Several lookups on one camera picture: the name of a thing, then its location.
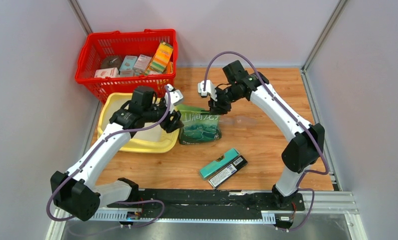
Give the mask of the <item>green cat litter bag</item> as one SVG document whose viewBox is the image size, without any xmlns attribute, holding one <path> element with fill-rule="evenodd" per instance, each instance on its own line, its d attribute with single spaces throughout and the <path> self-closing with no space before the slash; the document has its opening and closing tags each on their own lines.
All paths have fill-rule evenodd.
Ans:
<svg viewBox="0 0 398 240">
<path fill-rule="evenodd" d="M 209 114 L 205 109 L 190 105 L 178 105 L 184 126 L 180 129 L 179 143 L 197 145 L 222 138 L 219 115 Z"/>
</svg>

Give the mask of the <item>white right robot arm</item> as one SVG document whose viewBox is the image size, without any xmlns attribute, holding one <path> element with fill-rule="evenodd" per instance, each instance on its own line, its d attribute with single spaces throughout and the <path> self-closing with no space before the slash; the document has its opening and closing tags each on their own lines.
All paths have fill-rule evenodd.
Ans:
<svg viewBox="0 0 398 240">
<path fill-rule="evenodd" d="M 259 71 L 248 73 L 236 60 L 223 68 L 227 87 L 221 89 L 210 80 L 197 84 L 201 97 L 210 97 L 208 105 L 212 115 L 224 115 L 231 110 L 232 103 L 246 99 L 260 108 L 281 130 L 288 142 L 281 154 L 284 170 L 273 187 L 273 205 L 283 210 L 292 203 L 292 195 L 298 183 L 322 155 L 325 129 L 311 124 L 295 112 L 275 91 L 269 80 Z"/>
</svg>

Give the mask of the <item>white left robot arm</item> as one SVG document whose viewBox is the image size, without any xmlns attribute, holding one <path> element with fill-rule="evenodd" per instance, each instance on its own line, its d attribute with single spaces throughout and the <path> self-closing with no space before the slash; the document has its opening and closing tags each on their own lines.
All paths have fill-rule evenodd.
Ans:
<svg viewBox="0 0 398 240">
<path fill-rule="evenodd" d="M 46 205 L 48 217 L 57 222 L 78 218 L 89 220 L 96 211 L 109 204 L 122 202 L 132 208 L 140 195 L 134 182 L 120 178 L 97 186 L 96 181 L 115 154 L 142 131 L 160 126 L 167 133 L 183 127 L 181 113 L 175 107 L 183 102 L 179 89 L 165 85 L 165 94 L 158 98 L 147 86 L 135 88 L 109 119 L 102 135 L 67 171 L 56 171 L 51 179 L 52 194 Z"/>
</svg>

